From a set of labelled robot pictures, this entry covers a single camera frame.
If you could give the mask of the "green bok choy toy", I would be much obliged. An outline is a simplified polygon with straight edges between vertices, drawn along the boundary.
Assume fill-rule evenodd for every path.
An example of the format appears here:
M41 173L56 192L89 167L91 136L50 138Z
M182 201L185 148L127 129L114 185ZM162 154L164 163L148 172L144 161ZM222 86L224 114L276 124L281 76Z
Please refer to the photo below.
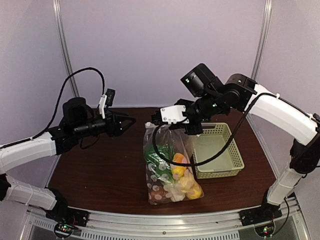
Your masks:
M153 147L144 151L147 172L154 181L161 181L165 184L173 183L175 180L172 175L171 165L157 155Z

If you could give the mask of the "yellow lemon toy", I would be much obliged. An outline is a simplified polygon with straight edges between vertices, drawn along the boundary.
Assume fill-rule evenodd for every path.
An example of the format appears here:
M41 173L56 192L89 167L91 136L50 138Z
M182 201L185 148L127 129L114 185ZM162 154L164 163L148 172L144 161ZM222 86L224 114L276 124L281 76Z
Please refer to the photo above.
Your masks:
M186 168L185 166L172 165L172 166L171 166L172 177L173 177L175 180L180 179L181 177L184 176L186 169L187 169L187 168Z

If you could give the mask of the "clear zip top bag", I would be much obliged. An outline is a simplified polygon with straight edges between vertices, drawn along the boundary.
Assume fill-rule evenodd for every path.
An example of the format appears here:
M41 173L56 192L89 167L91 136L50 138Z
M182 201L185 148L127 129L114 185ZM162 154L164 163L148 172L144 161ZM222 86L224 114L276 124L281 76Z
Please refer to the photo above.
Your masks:
M195 179L192 167L177 166L160 158L152 142L156 125L147 122L144 126L143 156L148 202L151 205L162 205L202 198L204 192ZM159 153L167 160L180 164L191 162L196 136L186 135L183 129L171 130L165 125L158 129L155 139Z

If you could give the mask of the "beige walnut toy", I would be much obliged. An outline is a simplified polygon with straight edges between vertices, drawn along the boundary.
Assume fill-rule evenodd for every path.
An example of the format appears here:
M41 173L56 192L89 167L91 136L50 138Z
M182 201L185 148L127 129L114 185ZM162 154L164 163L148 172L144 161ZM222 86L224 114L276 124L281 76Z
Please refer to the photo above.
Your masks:
M176 187L183 193L190 192L197 186L197 182L193 175L182 176L176 183Z

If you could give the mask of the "brown potato toy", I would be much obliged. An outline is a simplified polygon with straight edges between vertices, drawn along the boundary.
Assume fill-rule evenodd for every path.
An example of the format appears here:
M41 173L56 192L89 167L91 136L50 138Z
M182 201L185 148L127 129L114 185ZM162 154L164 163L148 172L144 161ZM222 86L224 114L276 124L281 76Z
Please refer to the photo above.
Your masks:
M162 186L153 185L149 189L149 199L150 200L164 200L166 198L167 192L164 190Z

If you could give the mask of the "orange mango slice toy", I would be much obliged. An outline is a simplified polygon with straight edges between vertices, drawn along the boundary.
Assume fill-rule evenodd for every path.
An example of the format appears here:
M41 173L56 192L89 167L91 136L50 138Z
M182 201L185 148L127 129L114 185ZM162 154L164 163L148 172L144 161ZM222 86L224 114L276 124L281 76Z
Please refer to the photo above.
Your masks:
M187 158L181 153L176 153L172 161L175 166L181 166L181 167L186 167L189 163Z

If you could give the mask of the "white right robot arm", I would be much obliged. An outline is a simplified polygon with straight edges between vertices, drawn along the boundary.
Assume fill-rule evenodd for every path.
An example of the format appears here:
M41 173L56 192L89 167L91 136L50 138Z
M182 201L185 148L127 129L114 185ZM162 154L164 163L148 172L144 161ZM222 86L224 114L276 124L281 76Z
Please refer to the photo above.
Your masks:
M277 180L264 193L262 204L254 209L259 220L268 220L299 181L317 168L320 159L320 118L267 90L255 80L235 73L227 82L200 63L182 77L181 82L195 101L178 100L162 107L151 117L157 128L170 126L185 129L188 135L201 134L202 121L231 109L244 116L254 115L273 124L293 137L290 161Z

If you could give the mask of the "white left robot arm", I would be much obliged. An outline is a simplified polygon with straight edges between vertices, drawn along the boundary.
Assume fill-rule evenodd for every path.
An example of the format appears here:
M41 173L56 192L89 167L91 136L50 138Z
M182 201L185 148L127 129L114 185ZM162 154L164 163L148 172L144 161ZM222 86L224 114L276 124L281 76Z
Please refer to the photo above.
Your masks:
M87 137L121 136L136 119L126 113L109 110L110 103L100 101L98 114L86 104L83 97L74 97L62 105L63 116L57 126L46 129L39 136L9 143L0 147L0 199L26 206L40 207L52 211L61 222L72 218L72 211L63 197L55 190L41 188L20 181L8 171L18 166L45 158L60 156L80 145Z

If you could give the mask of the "pale green perforated basket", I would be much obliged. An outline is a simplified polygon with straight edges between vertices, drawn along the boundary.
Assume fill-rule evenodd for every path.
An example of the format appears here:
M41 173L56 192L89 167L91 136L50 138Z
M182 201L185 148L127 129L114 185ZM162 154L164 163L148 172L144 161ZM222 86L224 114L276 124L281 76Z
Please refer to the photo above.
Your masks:
M217 154L227 143L232 132L227 123L206 122L202 124L203 133L196 137L193 144L193 161L202 163ZM235 140L224 152L204 165L194 168L197 179L214 179L236 176L245 164Z

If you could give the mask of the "left circuit board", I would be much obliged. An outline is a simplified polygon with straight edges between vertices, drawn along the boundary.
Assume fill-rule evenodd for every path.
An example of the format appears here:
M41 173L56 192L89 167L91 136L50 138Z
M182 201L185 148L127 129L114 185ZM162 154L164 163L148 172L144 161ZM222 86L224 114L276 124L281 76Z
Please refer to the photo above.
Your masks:
M68 238L73 234L74 230L75 228L70 225L65 223L57 223L53 228L53 233L58 238Z

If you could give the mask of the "circuit board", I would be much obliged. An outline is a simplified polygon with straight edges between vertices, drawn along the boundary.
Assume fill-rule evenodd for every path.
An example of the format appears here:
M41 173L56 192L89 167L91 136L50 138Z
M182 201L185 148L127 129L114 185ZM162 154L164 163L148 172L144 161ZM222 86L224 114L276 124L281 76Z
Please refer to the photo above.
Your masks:
M262 238L270 237L275 231L275 225L268 223L263 225L257 225L254 227L255 233Z
M58 238L68 238L73 234L74 230L75 228L70 225L65 223L57 223L53 228L53 233Z

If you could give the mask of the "right circuit board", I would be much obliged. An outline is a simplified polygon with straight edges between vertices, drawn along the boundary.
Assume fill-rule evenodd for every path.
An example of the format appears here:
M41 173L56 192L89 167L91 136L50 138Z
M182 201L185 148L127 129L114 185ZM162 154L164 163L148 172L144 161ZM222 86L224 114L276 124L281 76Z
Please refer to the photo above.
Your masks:
M268 223L263 225L257 225L254 227L255 233L262 238L270 237L275 231L275 225Z

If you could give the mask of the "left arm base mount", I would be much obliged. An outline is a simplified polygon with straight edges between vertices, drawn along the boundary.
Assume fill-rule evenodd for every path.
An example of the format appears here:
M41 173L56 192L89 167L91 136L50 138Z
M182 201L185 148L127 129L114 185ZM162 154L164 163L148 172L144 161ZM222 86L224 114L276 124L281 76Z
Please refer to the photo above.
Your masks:
M55 206L52 210L44 209L44 212L47 218L72 227L86 227L89 218L88 211L72 208L65 204Z

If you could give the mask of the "right aluminium corner post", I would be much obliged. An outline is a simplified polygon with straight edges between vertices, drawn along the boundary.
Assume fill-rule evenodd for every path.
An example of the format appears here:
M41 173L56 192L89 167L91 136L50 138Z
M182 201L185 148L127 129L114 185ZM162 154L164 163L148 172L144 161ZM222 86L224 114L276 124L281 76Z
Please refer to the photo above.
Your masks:
M272 0L265 0L264 1L263 16L262 16L262 23L261 23L261 28L260 28L259 41L258 41L255 60L253 63L253 69L252 69L252 73L251 73L251 78L253 80L257 79L258 74L259 74L259 70L261 67L263 53L264 53L264 49L266 47L270 24L271 24L272 11L273 11L273 1Z

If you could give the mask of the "aluminium corner post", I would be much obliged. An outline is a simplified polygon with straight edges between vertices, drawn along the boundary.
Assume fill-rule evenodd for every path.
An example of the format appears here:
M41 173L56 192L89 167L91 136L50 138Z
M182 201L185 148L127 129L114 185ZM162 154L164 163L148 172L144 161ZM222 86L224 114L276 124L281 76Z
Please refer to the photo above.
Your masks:
M260 28L259 41L258 41L255 60L253 63L253 69L252 69L252 73L251 73L251 78L253 80L257 79L258 74L259 74L259 70L261 67L263 53L264 53L264 49L266 47L270 24L271 24L272 11L273 11L273 1L272 0L265 0L264 1L263 16L262 16L262 23L261 23L261 28Z
M53 6L53 14L56 22L57 33L58 33L58 40L59 40L60 49L62 53L62 59L64 62L66 73L69 76L73 73L73 69L72 69L72 64L71 64L68 46L67 46L67 39L65 35L65 30L64 30L63 16L61 12L61 3L59 0L53 0L52 6Z

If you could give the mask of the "aluminium front rail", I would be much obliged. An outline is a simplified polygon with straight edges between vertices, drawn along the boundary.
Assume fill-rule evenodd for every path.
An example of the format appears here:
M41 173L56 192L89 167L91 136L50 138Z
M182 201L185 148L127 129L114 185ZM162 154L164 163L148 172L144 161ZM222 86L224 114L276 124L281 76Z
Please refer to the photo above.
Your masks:
M296 197L281 204L282 216L243 225L240 210L209 213L146 215L90 210L86 226L79 226L70 240L263 240L263 226L275 225L272 240L309 240L310 234Z

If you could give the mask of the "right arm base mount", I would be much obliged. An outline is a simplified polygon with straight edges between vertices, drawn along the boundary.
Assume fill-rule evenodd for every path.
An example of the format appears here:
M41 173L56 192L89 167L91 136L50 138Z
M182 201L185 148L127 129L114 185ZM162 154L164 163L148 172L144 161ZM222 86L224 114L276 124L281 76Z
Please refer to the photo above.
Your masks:
M242 226L268 222L274 218L280 218L282 215L279 205L276 206L269 203L263 203L261 206L241 210L239 212Z

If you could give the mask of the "left aluminium corner post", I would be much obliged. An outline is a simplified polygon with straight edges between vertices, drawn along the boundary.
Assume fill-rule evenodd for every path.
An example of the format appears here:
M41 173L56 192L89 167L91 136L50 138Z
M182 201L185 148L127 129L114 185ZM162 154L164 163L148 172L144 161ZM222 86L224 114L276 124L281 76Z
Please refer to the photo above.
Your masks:
M65 35L65 30L64 30L63 16L61 12L61 3L59 0L53 0L52 6L53 6L53 14L56 22L57 33L58 33L58 40L59 40L60 49L62 53L62 59L64 62L66 73L69 76L73 73L73 69L72 69L72 64L71 64L68 46L67 46L67 39Z

